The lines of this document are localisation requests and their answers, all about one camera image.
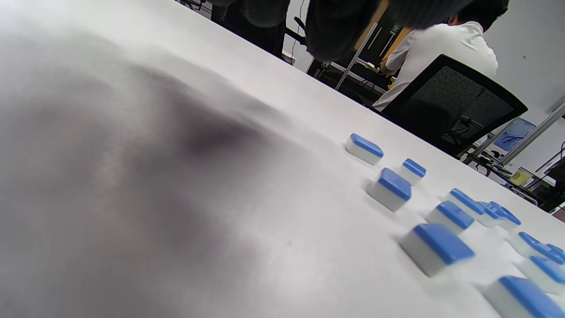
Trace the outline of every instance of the black mesh chair back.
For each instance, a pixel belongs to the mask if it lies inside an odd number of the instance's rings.
[[[382,115],[454,157],[528,108],[480,72],[440,55]]]

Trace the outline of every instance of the black hair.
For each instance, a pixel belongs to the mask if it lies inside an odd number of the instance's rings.
[[[508,11],[509,0],[474,0],[457,13],[460,22],[475,21],[488,30],[499,16]]]

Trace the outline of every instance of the cable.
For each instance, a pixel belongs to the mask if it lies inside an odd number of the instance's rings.
[[[362,81],[358,82],[357,85],[361,85],[362,82],[365,82],[365,84],[363,84],[363,86],[361,86],[361,88],[365,87],[365,85],[367,85],[367,83],[369,83],[369,80],[368,79],[362,80]]]
[[[563,162],[563,146],[565,146],[565,141],[561,143],[561,158],[559,159],[559,162]]]
[[[300,4],[300,13],[298,13],[298,19],[300,21],[302,21],[302,6],[304,5],[304,1],[306,0],[302,0],[302,3]],[[298,28],[296,29],[296,34],[300,35],[300,25],[298,26]],[[296,39],[294,40],[294,44],[292,45],[292,51],[290,52],[290,57],[294,58],[294,46],[296,45]]]
[[[451,131],[451,132],[454,132],[454,133],[456,132],[457,134],[446,133],[446,135],[448,135],[448,136],[451,136],[451,135],[461,136],[461,135],[465,134],[467,131],[469,131],[470,129],[471,129],[471,126],[465,126],[465,127],[457,128],[456,130]]]
[[[197,3],[196,1],[191,1],[191,0],[179,0],[177,1],[178,3],[182,4],[183,6],[187,6],[192,10],[192,11],[200,11],[202,9],[202,3],[203,1],[201,0],[200,3]]]
[[[559,157],[560,157],[560,158],[559,158],[559,163],[563,162],[563,151],[565,150],[564,147],[565,147],[565,141],[561,143],[561,152],[559,153],[559,154],[560,154],[560,156],[559,156]],[[533,186],[535,186],[536,184],[540,183],[546,176],[547,176],[547,174],[544,173],[544,176],[543,176],[541,179],[539,179],[538,181],[532,183],[530,186],[528,186],[527,189],[529,190],[531,187],[533,187]]]

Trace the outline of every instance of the dark clothing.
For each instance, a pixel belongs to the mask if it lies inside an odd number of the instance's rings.
[[[214,6],[214,11],[222,11],[221,16],[212,16],[212,21],[222,25],[224,28],[232,31],[233,33],[241,36],[263,50],[281,58],[283,53],[284,34],[286,30],[286,11],[285,15],[279,24],[262,28],[249,22],[246,19],[246,9],[243,0],[236,0],[228,7]]]
[[[235,0],[209,0],[219,6],[231,5]],[[237,0],[234,5],[243,8],[242,15],[259,28],[276,28],[276,37],[268,39],[282,47],[280,28],[284,30],[286,11],[290,0]],[[390,0],[388,10],[402,26],[424,29],[444,22],[471,0]],[[321,61],[336,61],[353,49],[359,36],[368,26],[380,0],[311,0],[306,18],[306,45],[308,52]],[[260,47],[259,37],[270,35],[244,25],[244,38]],[[248,31],[257,32],[256,36]]]

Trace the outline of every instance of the metal pole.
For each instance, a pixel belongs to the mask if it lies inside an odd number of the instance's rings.
[[[549,165],[549,163],[551,163],[551,162],[553,161],[553,159],[555,159],[555,158],[561,156],[561,153],[562,153],[562,151],[559,150],[559,152],[557,152],[557,153],[555,154],[555,156],[551,157],[551,159],[547,160],[543,165],[541,165],[539,168],[537,168],[536,172],[537,172],[537,173],[538,173],[538,172],[541,172],[543,169],[547,169],[547,168],[549,168],[549,166],[552,166],[552,165]]]
[[[527,146],[529,146],[534,140],[541,136],[551,125],[558,121],[563,115],[565,115],[565,100],[561,102],[559,107],[547,117],[544,122],[537,126],[532,132],[526,136],[514,149],[510,150],[500,162],[507,165],[510,161],[516,158]]]
[[[347,77],[347,75],[349,74],[349,72],[351,71],[351,68],[353,67],[353,64],[356,63],[357,58],[359,57],[359,54],[361,54],[361,51],[363,51],[363,49],[365,48],[365,45],[367,45],[367,42],[369,42],[369,38],[371,37],[371,35],[373,34],[373,32],[375,31],[376,28],[377,28],[377,23],[373,23],[373,26],[371,27],[371,30],[369,31],[369,34],[367,34],[367,36],[365,37],[365,39],[363,39],[363,43],[361,43],[361,47],[359,47],[359,49],[357,50],[357,52],[355,52],[355,55],[354,55],[353,58],[351,59],[351,62],[349,62],[349,65],[348,65],[347,68],[345,69],[344,74],[341,75],[340,81],[337,82],[336,91],[341,87],[341,84],[344,83],[344,80],[345,80],[345,78]]]
[[[480,155],[481,152],[483,152],[488,146],[490,146],[500,135],[502,135],[519,118],[520,117],[516,117],[513,120],[507,122],[506,125],[502,126],[502,129],[500,129],[500,131],[496,135],[486,139],[484,143],[482,143],[479,147],[477,147],[477,149],[475,149],[475,151],[472,152],[472,154],[475,154],[477,156]]]

